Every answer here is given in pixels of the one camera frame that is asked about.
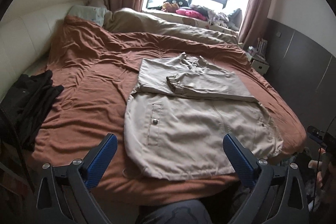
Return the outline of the person's right hand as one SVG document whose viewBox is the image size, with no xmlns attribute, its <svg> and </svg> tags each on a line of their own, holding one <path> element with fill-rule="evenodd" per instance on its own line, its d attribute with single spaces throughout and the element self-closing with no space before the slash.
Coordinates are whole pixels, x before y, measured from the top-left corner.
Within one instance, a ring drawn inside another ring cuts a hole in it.
<svg viewBox="0 0 336 224">
<path fill-rule="evenodd" d="M 311 160 L 308 164 L 308 168 L 317 171 L 315 180 L 317 183 L 317 188 L 321 189 L 323 185 L 322 179 L 324 177 L 324 175 L 322 175 L 322 172 L 321 172 L 321 165 L 318 164 L 316 160 Z M 332 184 L 333 184 L 333 188 L 335 188 L 335 165 L 333 165 L 332 162 L 329 162 L 328 170 L 330 172 L 330 177 L 334 180 Z"/>
</svg>

